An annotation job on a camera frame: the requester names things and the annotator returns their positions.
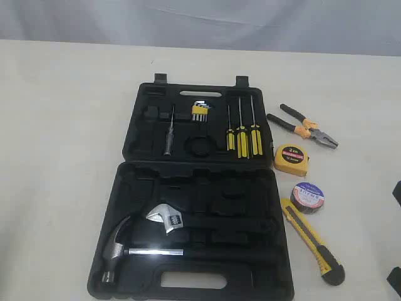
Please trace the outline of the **yellow tape measure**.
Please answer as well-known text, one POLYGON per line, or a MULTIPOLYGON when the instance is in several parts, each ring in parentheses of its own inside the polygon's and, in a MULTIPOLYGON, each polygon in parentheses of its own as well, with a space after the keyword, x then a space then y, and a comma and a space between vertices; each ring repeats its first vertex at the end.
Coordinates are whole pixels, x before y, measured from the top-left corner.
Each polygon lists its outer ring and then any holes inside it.
POLYGON ((282 172, 295 176, 306 176, 310 157, 300 146, 283 144, 276 149, 273 165, 282 172))

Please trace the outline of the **black orange pliers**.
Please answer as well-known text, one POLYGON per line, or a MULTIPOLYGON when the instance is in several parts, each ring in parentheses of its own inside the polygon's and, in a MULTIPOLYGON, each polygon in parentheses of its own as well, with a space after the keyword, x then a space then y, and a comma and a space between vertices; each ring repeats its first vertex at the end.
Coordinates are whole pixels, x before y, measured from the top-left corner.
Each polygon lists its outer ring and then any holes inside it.
POLYGON ((266 118, 272 121, 276 125, 282 127, 283 129, 295 133, 296 135, 302 137, 303 139, 311 139, 317 143, 329 147, 331 149, 336 149, 338 147, 338 142, 330 137, 328 134, 322 132, 318 124, 307 119, 303 114, 297 110, 282 103, 280 109, 286 112, 288 115, 294 117, 296 120, 301 122, 301 125, 292 125, 283 119, 273 115, 267 114, 266 118))

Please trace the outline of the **black electrical tape roll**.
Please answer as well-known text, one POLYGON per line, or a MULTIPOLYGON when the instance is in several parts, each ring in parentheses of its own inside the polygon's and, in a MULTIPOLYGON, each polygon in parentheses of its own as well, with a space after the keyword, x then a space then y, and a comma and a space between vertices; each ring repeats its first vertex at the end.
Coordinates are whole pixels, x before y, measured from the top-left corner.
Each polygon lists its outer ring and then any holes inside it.
POLYGON ((301 213, 313 214, 323 207, 325 196, 318 186, 299 182, 292 189, 290 201, 301 213))

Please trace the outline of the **yellow black utility knife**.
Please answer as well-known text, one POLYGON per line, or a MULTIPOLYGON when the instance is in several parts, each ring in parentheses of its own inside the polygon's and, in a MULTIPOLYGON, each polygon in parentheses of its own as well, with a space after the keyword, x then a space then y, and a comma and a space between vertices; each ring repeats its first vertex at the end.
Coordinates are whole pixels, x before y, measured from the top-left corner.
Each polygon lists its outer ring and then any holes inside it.
POLYGON ((309 224, 305 215, 296 208, 290 199, 282 198, 280 203, 284 217, 316 258, 322 279, 331 286, 341 285, 345 281, 343 265, 337 261, 319 234, 309 224))

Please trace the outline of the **black plastic tool case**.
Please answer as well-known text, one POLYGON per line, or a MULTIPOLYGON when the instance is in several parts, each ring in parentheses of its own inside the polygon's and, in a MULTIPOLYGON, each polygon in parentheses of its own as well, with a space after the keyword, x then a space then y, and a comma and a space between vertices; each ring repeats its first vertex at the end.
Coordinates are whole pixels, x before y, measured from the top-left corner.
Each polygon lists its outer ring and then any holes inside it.
POLYGON ((93 257, 87 289, 100 300, 291 300, 294 286, 273 160, 273 138, 262 91, 238 76, 233 86, 169 83, 163 73, 139 86, 119 165, 93 257), (263 155, 253 156, 251 96, 263 155), (238 99, 247 130, 249 158, 237 157, 238 99), (207 122, 192 121, 195 101, 213 106, 207 122), (174 112, 172 153, 164 155, 174 112), (235 150, 227 150, 227 105, 235 150), (274 234, 181 228, 166 234, 147 220, 159 204, 195 216, 274 219, 274 234), (207 261, 126 256, 114 284, 102 283, 103 249, 119 222, 131 216, 117 241, 128 248, 264 248, 278 261, 207 261))

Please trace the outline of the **clear tester screwdriver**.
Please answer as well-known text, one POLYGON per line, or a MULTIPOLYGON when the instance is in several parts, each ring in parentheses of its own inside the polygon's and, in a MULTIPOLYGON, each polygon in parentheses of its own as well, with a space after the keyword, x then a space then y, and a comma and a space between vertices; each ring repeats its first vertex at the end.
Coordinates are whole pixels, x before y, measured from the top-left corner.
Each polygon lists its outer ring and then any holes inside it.
POLYGON ((166 133, 165 150, 164 150, 165 156, 170 156, 172 153, 172 144, 174 139, 174 112, 175 112, 175 105, 172 106, 170 125, 166 133))

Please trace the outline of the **small yellow black screwdriver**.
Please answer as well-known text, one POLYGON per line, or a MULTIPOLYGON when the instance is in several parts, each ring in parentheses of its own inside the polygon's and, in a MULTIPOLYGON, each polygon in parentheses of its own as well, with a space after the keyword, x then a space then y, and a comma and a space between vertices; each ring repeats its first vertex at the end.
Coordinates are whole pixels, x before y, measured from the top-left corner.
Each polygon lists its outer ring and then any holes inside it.
POLYGON ((229 151, 234 151, 236 149, 235 147, 235 136, 234 136, 234 131, 231 126, 231 110, 230 110, 230 105, 227 105, 227 119, 228 119, 228 128, 226 130, 226 144, 227 144, 227 150, 229 151))

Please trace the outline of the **yellow hex key set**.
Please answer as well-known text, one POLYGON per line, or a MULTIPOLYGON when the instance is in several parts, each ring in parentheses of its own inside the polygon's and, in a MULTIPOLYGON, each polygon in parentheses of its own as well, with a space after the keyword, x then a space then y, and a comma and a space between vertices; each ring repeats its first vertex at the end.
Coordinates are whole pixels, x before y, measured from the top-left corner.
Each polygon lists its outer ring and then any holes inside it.
POLYGON ((191 111, 192 121, 207 122, 208 113, 212 109, 213 106, 204 100, 195 101, 191 111))

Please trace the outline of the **large yellow black screwdriver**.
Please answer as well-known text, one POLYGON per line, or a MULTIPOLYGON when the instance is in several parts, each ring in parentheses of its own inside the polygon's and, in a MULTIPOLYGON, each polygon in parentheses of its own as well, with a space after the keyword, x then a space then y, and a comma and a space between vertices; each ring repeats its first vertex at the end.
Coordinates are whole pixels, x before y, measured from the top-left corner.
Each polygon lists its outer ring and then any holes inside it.
POLYGON ((237 128, 237 157, 249 158, 249 145, 247 130, 242 122, 242 106, 241 97, 238 99, 238 111, 239 111, 239 127, 237 128))

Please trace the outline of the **right yellow black screwdriver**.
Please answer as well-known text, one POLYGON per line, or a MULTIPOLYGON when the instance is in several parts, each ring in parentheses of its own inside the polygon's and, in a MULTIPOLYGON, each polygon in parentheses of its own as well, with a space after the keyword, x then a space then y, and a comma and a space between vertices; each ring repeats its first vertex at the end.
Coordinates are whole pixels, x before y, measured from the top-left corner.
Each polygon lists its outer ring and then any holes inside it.
POLYGON ((252 118, 253 118, 253 124, 251 126, 252 155, 253 156, 261 156, 261 155, 263 155, 263 145, 262 145, 260 126, 256 123, 256 115, 255 115, 255 111, 254 111, 253 96, 251 96, 251 111, 252 111, 252 118))

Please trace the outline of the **silver adjustable wrench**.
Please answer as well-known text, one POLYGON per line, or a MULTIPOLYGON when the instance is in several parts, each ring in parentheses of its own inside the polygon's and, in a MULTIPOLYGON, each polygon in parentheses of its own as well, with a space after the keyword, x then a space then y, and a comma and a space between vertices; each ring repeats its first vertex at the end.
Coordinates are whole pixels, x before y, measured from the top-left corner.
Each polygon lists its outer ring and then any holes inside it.
POLYGON ((259 234, 274 234, 278 226, 274 219, 252 219, 225 216, 195 216, 175 209, 169 204, 159 204, 145 217, 162 223, 166 234, 181 228, 207 230, 233 230, 259 234))

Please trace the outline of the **steel claw hammer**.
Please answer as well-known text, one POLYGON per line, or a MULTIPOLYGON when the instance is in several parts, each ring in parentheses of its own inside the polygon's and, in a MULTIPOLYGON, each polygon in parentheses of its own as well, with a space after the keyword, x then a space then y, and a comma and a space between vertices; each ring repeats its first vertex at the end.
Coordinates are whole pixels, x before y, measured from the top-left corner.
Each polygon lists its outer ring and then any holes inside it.
POLYGON ((104 261, 102 283, 114 284, 116 282, 116 269, 121 259, 126 256, 144 258, 173 257, 185 258, 188 260, 207 261, 239 261, 239 262, 263 262, 273 264, 278 261, 279 252, 264 248, 128 248, 117 241, 122 229, 131 222, 132 217, 123 218, 110 233, 102 258, 104 261))

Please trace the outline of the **black object at right edge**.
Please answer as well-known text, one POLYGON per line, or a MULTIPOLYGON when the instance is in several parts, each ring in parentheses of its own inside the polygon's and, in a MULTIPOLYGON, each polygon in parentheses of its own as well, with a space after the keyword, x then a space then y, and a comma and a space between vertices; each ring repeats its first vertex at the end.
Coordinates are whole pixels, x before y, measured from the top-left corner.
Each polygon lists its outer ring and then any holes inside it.
MULTIPOLYGON (((396 184, 392 194, 393 194, 394 198, 397 200, 398 204, 400 204, 401 181, 399 181, 396 184)), ((401 296, 401 269, 400 269, 400 267, 393 268, 393 270, 390 272, 390 274, 387 277, 387 282, 396 291, 396 293, 399 296, 401 296)))

